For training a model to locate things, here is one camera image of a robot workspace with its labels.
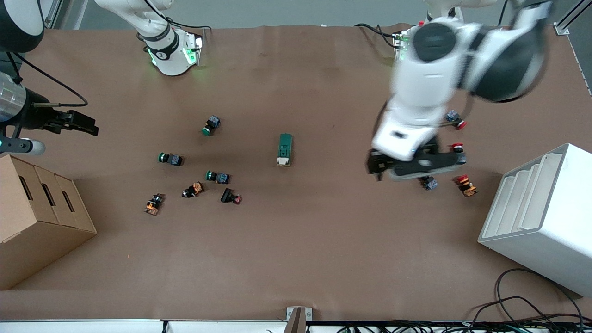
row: cardboard box handle hole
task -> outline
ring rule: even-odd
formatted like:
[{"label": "cardboard box handle hole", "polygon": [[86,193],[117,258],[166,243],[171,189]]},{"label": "cardboard box handle hole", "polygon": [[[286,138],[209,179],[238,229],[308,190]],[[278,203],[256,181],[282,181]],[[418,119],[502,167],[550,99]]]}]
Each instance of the cardboard box handle hole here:
[{"label": "cardboard box handle hole", "polygon": [[25,181],[25,178],[23,178],[22,176],[18,176],[18,178],[21,180],[22,189],[25,190],[25,194],[27,195],[27,199],[33,200],[33,197],[31,196],[31,191],[29,191],[29,186],[27,186],[27,182]]},{"label": "cardboard box handle hole", "polygon": [[68,208],[70,208],[70,212],[74,213],[74,207],[72,207],[72,203],[70,202],[70,198],[68,197],[68,193],[62,191],[64,195],[64,199],[66,199],[66,203],[68,204]]},{"label": "cardboard box handle hole", "polygon": [[49,204],[52,206],[55,206],[56,202],[53,201],[52,193],[49,191],[47,184],[41,183],[41,186],[43,187],[43,191],[45,192],[45,195],[47,196],[47,201],[49,201]]}]

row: white drawer unit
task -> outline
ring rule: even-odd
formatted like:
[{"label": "white drawer unit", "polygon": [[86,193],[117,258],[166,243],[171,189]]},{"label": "white drawer unit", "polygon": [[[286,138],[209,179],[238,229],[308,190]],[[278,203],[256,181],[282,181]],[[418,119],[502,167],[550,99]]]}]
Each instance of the white drawer unit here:
[{"label": "white drawer unit", "polygon": [[566,143],[503,175],[478,242],[592,297],[592,153]]}]

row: black cable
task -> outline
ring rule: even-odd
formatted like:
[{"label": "black cable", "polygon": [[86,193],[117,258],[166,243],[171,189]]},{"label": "black cable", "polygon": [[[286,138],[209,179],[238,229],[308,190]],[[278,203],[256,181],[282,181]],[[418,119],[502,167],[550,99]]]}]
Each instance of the black cable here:
[{"label": "black cable", "polygon": [[452,328],[452,329],[447,329],[445,332],[442,332],[442,333],[454,333],[454,332],[459,332],[459,331],[467,332],[467,328],[466,327]]},{"label": "black cable", "polygon": [[400,33],[400,31],[397,31],[396,33],[392,33],[392,34],[385,34],[385,33],[381,33],[380,31],[378,31],[378,30],[374,29],[372,26],[370,26],[370,25],[367,25],[367,24],[365,24],[365,23],[358,23],[358,24],[354,25],[354,27],[364,27],[364,28],[368,28],[368,29],[372,30],[372,32],[373,32],[373,33],[376,33],[376,34],[382,34],[384,37],[391,37],[391,38],[392,38],[392,35],[394,35],[394,34],[396,34],[396,33]]},{"label": "black cable", "polygon": [[[537,313],[538,313],[538,314],[539,314],[539,315],[540,315],[542,318],[545,318],[545,314],[544,314],[542,311],[540,311],[540,310],[539,310],[539,309],[538,309],[538,308],[537,308],[537,307],[536,307],[534,304],[532,304],[532,303],[531,303],[529,300],[527,300],[526,298],[524,298],[524,297],[522,297],[522,296],[512,296],[512,297],[507,297],[507,298],[505,298],[505,299],[498,299],[498,300],[496,300],[496,301],[493,301],[493,302],[491,302],[491,303],[488,303],[488,304],[486,304],[485,306],[481,307],[481,308],[479,309],[479,311],[477,312],[477,314],[476,314],[476,316],[475,316],[475,319],[477,318],[477,316],[479,315],[479,313],[480,313],[482,310],[484,310],[485,308],[488,308],[488,307],[490,307],[490,306],[492,306],[492,305],[495,305],[495,304],[500,304],[501,306],[503,306],[503,302],[505,302],[505,301],[508,301],[508,300],[511,300],[511,299],[520,299],[520,300],[522,300],[522,301],[526,302],[526,303],[527,303],[527,304],[528,304],[528,305],[529,305],[529,306],[530,306],[532,309],[534,309],[534,310],[535,310],[535,311],[536,311],[536,312],[537,312]],[[508,317],[511,319],[511,322],[510,322],[510,323],[504,323],[504,324],[514,324],[516,327],[518,327],[518,328],[521,328],[521,329],[525,330],[526,332],[532,333],[532,331],[529,331],[529,330],[528,330],[528,329],[526,329],[526,328],[525,328],[523,325],[519,324],[519,323],[518,323],[518,321],[517,321],[517,320],[515,320],[514,318],[512,318],[510,315],[509,315]],[[547,320],[547,321],[548,321],[548,322],[549,322],[549,323],[550,323],[550,324],[551,324],[551,325],[552,325],[554,328],[556,328],[556,329],[558,328],[558,327],[557,327],[557,325],[556,325],[554,322],[552,322],[550,319],[546,319],[546,318],[545,318],[545,320]]]},{"label": "black cable", "polygon": [[368,28],[368,29],[372,30],[373,33],[376,33],[376,34],[379,34],[380,36],[382,36],[382,38],[384,39],[384,41],[386,42],[386,44],[388,44],[393,49],[400,49],[398,46],[396,46],[394,44],[391,44],[387,40],[387,37],[393,38],[394,34],[400,33],[400,31],[397,31],[397,32],[392,33],[392,34],[386,34],[386,33],[382,32],[382,28],[380,27],[380,25],[377,25],[376,26],[376,29],[374,29],[373,27],[371,27],[370,25],[367,25],[365,23],[358,23],[358,24],[354,25],[354,27]]},{"label": "black cable", "polygon": [[154,8],[154,6],[150,3],[150,1],[144,0],[144,2],[150,7],[150,9],[152,9],[153,12],[156,13],[156,15],[160,16],[161,18],[163,18],[165,21],[167,21],[170,24],[175,24],[175,25],[179,25],[181,27],[186,27],[186,28],[196,28],[196,29],[207,28],[207,29],[210,29],[210,31],[212,31],[212,27],[210,27],[209,25],[186,25],[186,24],[181,24],[179,22],[175,22],[172,18],[170,18],[168,16],[164,16],[158,10],[156,10],[156,8]]},{"label": "black cable", "polygon": [[424,324],[422,322],[413,322],[413,321],[399,319],[399,320],[397,320],[397,323],[398,324],[407,324],[407,325],[415,326],[415,327],[419,328],[419,330],[422,333],[424,333],[424,332],[427,333],[427,331],[425,329],[423,329],[424,327],[427,327],[427,328],[429,328],[430,333],[434,333],[434,330],[432,329],[431,326],[426,325],[426,324]]},{"label": "black cable", "polygon": [[405,332],[408,329],[409,329],[409,327],[406,327],[406,326],[399,327],[399,328],[393,329],[393,331],[391,333],[403,333],[403,332]]},{"label": "black cable", "polygon": [[40,72],[41,74],[45,75],[46,77],[48,77],[49,79],[51,79],[53,82],[61,85],[62,87],[66,88],[69,92],[75,94],[78,98],[80,98],[83,103],[79,103],[79,104],[63,104],[63,103],[56,103],[58,107],[85,107],[88,105],[88,101],[86,100],[86,98],[84,98],[82,95],[78,94],[78,92],[76,92],[74,89],[70,88],[69,86],[65,85],[64,83],[62,83],[61,81],[59,81],[58,79],[54,78],[53,76],[49,75],[48,73],[45,73],[42,69],[40,69],[39,67],[35,66],[34,64],[32,64],[31,62],[29,62],[29,60],[23,58],[21,55],[19,55],[18,53],[14,53],[14,56],[16,56],[17,58],[21,59],[22,62],[26,63],[27,65],[31,66],[33,69],[35,69],[37,72]]},{"label": "black cable", "polygon": [[10,64],[12,65],[12,69],[14,70],[14,73],[16,75],[16,77],[13,78],[12,81],[15,84],[21,84],[22,77],[21,77],[21,74],[18,72],[18,66],[17,66],[16,61],[14,61],[14,58],[12,57],[12,55],[10,54],[10,52],[6,52],[6,55],[8,56],[8,59],[10,59]]},{"label": "black cable", "polygon": [[[530,274],[533,274],[533,275],[535,275],[535,276],[541,277],[541,278],[543,278],[544,280],[546,280],[547,282],[551,283],[551,284],[552,284],[552,285],[553,285],[555,288],[557,288],[557,289],[558,289],[558,290],[559,290],[559,291],[560,291],[560,292],[561,292],[561,293],[562,293],[562,294],[563,294],[565,297],[567,297],[567,299],[568,299],[568,300],[570,300],[570,302],[571,302],[571,303],[574,305],[574,307],[575,307],[575,310],[578,312],[578,318],[579,318],[579,320],[580,320],[580,325],[579,325],[579,330],[578,330],[578,332],[583,332],[583,330],[584,330],[584,317],[582,316],[582,311],[580,310],[580,307],[579,307],[579,306],[576,304],[576,302],[574,301],[574,299],[573,299],[573,298],[572,298],[570,295],[568,295],[568,294],[567,294],[565,291],[563,291],[563,289],[561,289],[561,287],[560,287],[558,284],[556,284],[554,281],[551,281],[550,279],[548,279],[548,278],[546,278],[546,277],[544,277],[544,276],[540,275],[539,273],[537,273],[537,272],[535,272],[535,271],[533,271],[533,270],[529,270],[529,269],[527,269],[527,268],[512,268],[512,269],[509,269],[509,270],[507,270],[507,271],[503,272],[503,273],[502,273],[502,274],[501,274],[501,275],[500,275],[500,276],[497,278],[497,281],[496,281],[496,297],[497,297],[497,299],[498,299],[498,300],[499,300],[499,299],[501,299],[501,291],[500,291],[500,286],[501,286],[501,281],[502,281],[502,279],[503,279],[503,278],[504,278],[504,276],[506,276],[508,273],[511,273],[511,272],[514,272],[514,271],[522,271],[522,272],[530,273]],[[500,306],[501,306],[502,310],[504,311],[504,313],[505,313],[505,314],[508,316],[508,318],[510,318],[510,319],[511,319],[513,322],[516,322],[516,320],[515,320],[515,319],[514,319],[514,318],[513,318],[513,317],[512,317],[510,314],[509,314],[508,310],[507,310],[507,309],[506,309],[506,307],[504,306],[504,303],[503,303],[503,301],[501,301],[501,302],[500,302]]]},{"label": "black cable", "polygon": [[504,6],[501,7],[500,20],[497,21],[497,26],[498,27],[501,25],[501,20],[504,18],[504,12],[506,11],[506,6],[507,5],[508,5],[508,0],[504,1]]},{"label": "black cable", "polygon": [[490,306],[494,306],[496,304],[501,304],[502,302],[505,302],[505,301],[510,300],[510,299],[522,299],[525,302],[527,302],[528,304],[530,304],[531,306],[533,306],[527,299],[525,299],[524,297],[521,297],[521,296],[510,296],[510,297],[506,297],[504,299],[500,299],[500,300],[495,300],[493,302],[489,302],[489,303],[483,305],[482,307],[480,307],[477,310],[477,313],[475,314],[475,317],[473,317],[473,320],[471,321],[471,323],[469,324],[469,326],[466,327],[466,328],[463,328],[463,330],[464,330],[463,332],[468,332],[468,331],[470,331],[473,328],[473,326],[475,325],[475,323],[477,321],[477,318],[479,317],[479,314],[483,310],[485,310],[486,308],[489,308]]},{"label": "black cable", "polygon": [[391,44],[391,42],[388,41],[387,37],[382,32],[382,29],[380,28],[380,25],[379,24],[376,25],[376,29],[378,29],[378,31],[380,31],[380,35],[382,36],[382,39],[384,39],[384,42],[386,44],[388,44],[393,49],[400,49],[400,47],[396,46],[395,44]]},{"label": "black cable", "polygon": [[371,330],[370,328],[368,328],[365,325],[352,325],[352,324],[348,324],[347,326],[342,327],[340,330],[338,330],[335,333],[341,333],[341,332],[345,331],[346,329],[350,329],[350,328],[352,328],[354,330],[354,332],[358,333],[358,332],[361,332],[359,327],[369,331],[370,333],[374,333],[373,330]]},{"label": "black cable", "polygon": [[403,330],[398,331],[397,333],[404,333],[404,332],[406,332],[410,328],[413,330],[414,333],[419,333],[417,331],[417,329],[419,329],[419,331],[421,333],[424,333],[424,329],[422,327],[420,327],[418,324],[416,324],[415,322],[412,322],[412,321],[395,319],[395,320],[392,320],[392,321],[388,321],[385,325],[386,326],[401,326],[403,328]]},{"label": "black cable", "polygon": [[[573,313],[548,313],[545,315],[546,318],[548,319],[553,319],[553,318],[557,318],[557,317],[575,317],[575,318],[579,318],[580,316],[575,315]],[[586,324],[586,326],[592,326],[592,318],[588,318],[585,316],[582,316],[583,319],[587,320],[588,323]],[[521,323],[528,323],[528,322],[536,322],[537,320],[540,320],[540,317],[534,317],[534,318],[526,318],[526,319],[519,319],[517,322],[521,322]]]}]

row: table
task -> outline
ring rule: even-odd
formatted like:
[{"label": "table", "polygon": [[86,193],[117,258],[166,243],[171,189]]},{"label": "table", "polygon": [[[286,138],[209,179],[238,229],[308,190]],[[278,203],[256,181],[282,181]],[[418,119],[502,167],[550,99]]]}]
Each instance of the table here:
[{"label": "table", "polygon": [[[275,319],[306,305],[324,320],[471,318],[494,300],[498,275],[518,266],[477,243],[501,175],[565,142],[592,151],[592,103],[570,43],[551,28],[548,37],[548,70],[530,95],[476,101],[463,131],[440,131],[442,144],[465,144],[468,163],[427,192],[366,174],[394,60],[372,32],[214,30],[201,68],[166,77],[135,31],[47,31],[28,59],[88,99],[79,111],[100,132],[30,132],[47,151],[25,159],[76,181],[98,235],[0,293],[0,316]],[[51,101],[76,101],[26,66],[21,75]],[[458,92],[449,107],[465,101]],[[205,137],[212,114],[222,125]],[[279,168],[285,132],[292,166]],[[186,163],[158,163],[161,152]],[[242,204],[221,204],[224,186],[204,182],[207,170],[231,174]],[[474,197],[451,180],[464,173]],[[206,191],[181,198],[196,181]],[[143,212],[155,193],[166,194],[156,217]],[[544,312],[574,311],[531,276],[508,276],[502,293]],[[578,304],[590,316],[592,300]],[[496,309],[480,317],[503,318]]]}]

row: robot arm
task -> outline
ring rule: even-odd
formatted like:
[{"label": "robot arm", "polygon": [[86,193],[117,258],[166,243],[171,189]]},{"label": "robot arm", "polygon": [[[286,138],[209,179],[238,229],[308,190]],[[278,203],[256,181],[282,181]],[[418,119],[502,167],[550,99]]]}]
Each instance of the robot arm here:
[{"label": "robot arm", "polygon": [[413,27],[372,140],[369,172],[390,168],[396,180],[403,180],[459,167],[449,153],[435,153],[433,147],[424,151],[436,137],[446,103],[457,88],[494,102],[518,98],[531,88],[543,65],[542,24],[550,8],[549,0],[526,1],[510,30],[450,17]]},{"label": "robot arm", "polygon": [[495,4],[497,0],[423,0],[427,5],[426,21],[438,17],[455,17],[464,21],[460,7],[478,8]]},{"label": "robot arm", "polygon": [[165,75],[183,74],[197,64],[202,40],[200,36],[173,28],[160,12],[170,8],[173,0],[95,0],[104,9],[117,14],[142,36],[152,63]]},{"label": "robot arm", "polygon": [[[16,52],[35,49],[44,31],[38,1],[0,0],[0,31],[0,52],[21,57]],[[0,72],[0,153],[39,155],[45,151],[43,142],[20,138],[22,129],[44,129],[57,134],[62,130],[98,134],[99,128],[95,126],[94,119],[74,110],[54,110],[53,107],[68,105],[49,103],[47,98],[25,88],[16,68],[15,71],[16,78]],[[14,128],[10,135],[7,135],[8,126]]]}]

